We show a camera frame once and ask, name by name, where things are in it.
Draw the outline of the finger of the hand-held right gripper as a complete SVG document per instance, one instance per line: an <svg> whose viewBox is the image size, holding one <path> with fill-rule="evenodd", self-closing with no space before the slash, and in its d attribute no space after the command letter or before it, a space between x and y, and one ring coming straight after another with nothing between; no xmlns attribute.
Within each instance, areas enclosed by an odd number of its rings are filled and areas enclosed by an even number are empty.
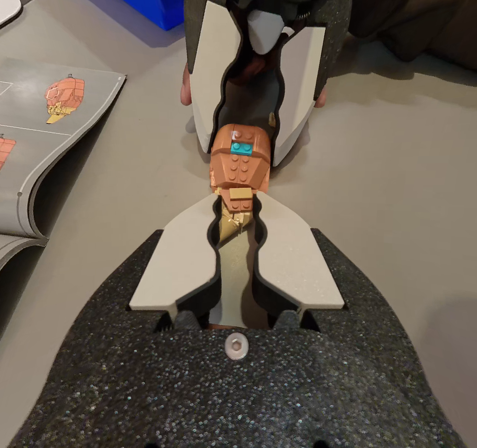
<svg viewBox="0 0 477 448"><path fill-rule="evenodd" d="M317 98L314 97L325 27L304 27L287 40L280 54L283 99L278 105L278 132L273 166L289 153Z"/></svg>
<svg viewBox="0 0 477 448"><path fill-rule="evenodd" d="M235 63L242 34L226 7L206 2L193 72L190 75L196 133L208 153L225 100L225 77Z"/></svg>

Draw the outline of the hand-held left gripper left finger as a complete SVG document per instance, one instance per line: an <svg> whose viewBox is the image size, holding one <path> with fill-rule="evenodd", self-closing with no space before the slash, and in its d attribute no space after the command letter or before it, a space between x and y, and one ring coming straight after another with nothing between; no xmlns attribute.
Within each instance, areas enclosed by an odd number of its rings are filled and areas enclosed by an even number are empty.
<svg viewBox="0 0 477 448"><path fill-rule="evenodd" d="M221 298L218 252L221 200L211 194L164 229L129 302L132 310L163 310L175 320L189 310L209 314Z"/></svg>

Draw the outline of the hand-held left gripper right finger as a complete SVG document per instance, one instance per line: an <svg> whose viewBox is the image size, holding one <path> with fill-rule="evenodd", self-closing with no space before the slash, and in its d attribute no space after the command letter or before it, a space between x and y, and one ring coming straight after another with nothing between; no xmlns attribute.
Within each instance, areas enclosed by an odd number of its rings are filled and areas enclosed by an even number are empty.
<svg viewBox="0 0 477 448"><path fill-rule="evenodd" d="M293 310L342 309L343 297L310 226L266 193L253 203L253 297L270 315Z"/></svg>

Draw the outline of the orange toy brick model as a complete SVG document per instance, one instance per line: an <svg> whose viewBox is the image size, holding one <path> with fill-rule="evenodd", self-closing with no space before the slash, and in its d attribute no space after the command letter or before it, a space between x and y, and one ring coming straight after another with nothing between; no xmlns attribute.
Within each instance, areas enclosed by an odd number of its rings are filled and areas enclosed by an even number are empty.
<svg viewBox="0 0 477 448"><path fill-rule="evenodd" d="M256 126L227 124L216 134L209 167L210 186L221 198L220 241L227 240L253 219L251 212L232 213L223 199L228 189L251 187L254 195L266 193L271 167L271 141L267 132Z"/></svg>

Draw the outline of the person's right hand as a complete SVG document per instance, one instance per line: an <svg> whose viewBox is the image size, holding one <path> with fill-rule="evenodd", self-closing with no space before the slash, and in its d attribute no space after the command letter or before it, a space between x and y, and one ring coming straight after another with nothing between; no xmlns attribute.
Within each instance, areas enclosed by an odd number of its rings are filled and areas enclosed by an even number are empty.
<svg viewBox="0 0 477 448"><path fill-rule="evenodd" d="M253 54L251 60L246 65L242 65L240 72L235 77L229 77L229 81L237 86L244 86L253 80L255 76L270 70L275 66L275 64L275 51L271 51L265 55ZM183 72L180 101L184 106L189 106L192 104L188 64L185 65Z"/></svg>

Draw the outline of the grey instruction booklet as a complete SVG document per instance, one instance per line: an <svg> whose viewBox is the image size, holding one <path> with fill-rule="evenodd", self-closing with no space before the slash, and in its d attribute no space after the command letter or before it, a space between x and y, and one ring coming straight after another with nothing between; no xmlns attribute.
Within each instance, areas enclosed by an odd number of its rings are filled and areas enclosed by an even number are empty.
<svg viewBox="0 0 477 448"><path fill-rule="evenodd" d="M13 58L0 65L0 267L45 246L62 205L54 167L113 104L126 76Z"/></svg>

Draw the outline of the white rounded object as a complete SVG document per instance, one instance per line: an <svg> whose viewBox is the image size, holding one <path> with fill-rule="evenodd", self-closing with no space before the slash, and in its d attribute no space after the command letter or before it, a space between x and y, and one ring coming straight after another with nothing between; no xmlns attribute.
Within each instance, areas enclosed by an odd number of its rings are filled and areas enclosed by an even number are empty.
<svg viewBox="0 0 477 448"><path fill-rule="evenodd" d="M0 27L8 25L22 13L20 0L0 0Z"/></svg>

